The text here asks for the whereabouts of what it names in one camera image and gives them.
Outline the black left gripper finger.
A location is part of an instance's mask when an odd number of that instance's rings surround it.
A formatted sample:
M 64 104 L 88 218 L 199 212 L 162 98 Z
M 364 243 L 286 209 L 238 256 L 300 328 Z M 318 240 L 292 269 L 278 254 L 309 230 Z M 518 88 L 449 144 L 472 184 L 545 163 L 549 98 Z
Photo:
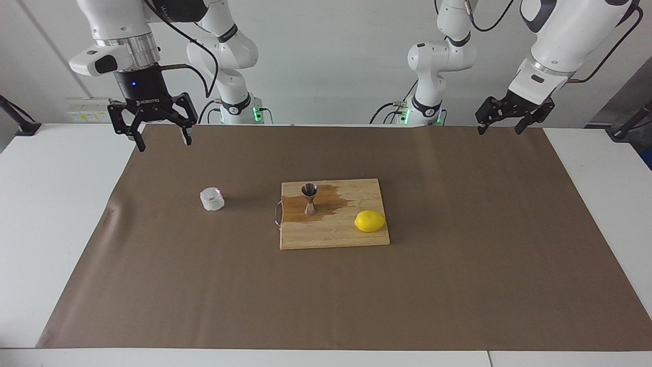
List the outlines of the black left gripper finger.
M 484 135 L 487 128 L 494 122 L 505 119 L 503 107 L 505 102 L 502 99 L 488 97 L 475 112 L 475 118 L 478 123 L 477 131 L 479 135 Z
M 556 107 L 554 101 L 551 98 L 547 98 L 547 100 L 545 100 L 540 107 L 536 108 L 535 111 L 526 112 L 523 118 L 514 127 L 515 134 L 521 135 L 527 127 L 535 123 L 543 123 L 554 107 Z

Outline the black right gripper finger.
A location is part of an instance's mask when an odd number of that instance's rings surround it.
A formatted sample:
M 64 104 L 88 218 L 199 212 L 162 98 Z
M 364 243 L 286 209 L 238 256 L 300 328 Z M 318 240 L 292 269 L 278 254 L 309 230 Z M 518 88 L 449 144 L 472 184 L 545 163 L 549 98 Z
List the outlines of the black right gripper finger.
M 130 140 L 135 142 L 139 152 L 144 152 L 146 145 L 139 131 L 140 125 L 144 122 L 144 109 L 137 109 L 133 114 L 133 121 L 130 125 L 124 120 L 123 112 L 128 109 L 125 102 L 112 101 L 107 105 L 107 111 L 110 116 L 114 132 L 117 135 L 126 135 Z
M 172 111 L 172 122 L 180 127 L 182 141 L 187 146 L 191 146 L 193 143 L 193 128 L 198 123 L 198 114 L 187 92 L 172 97 Z

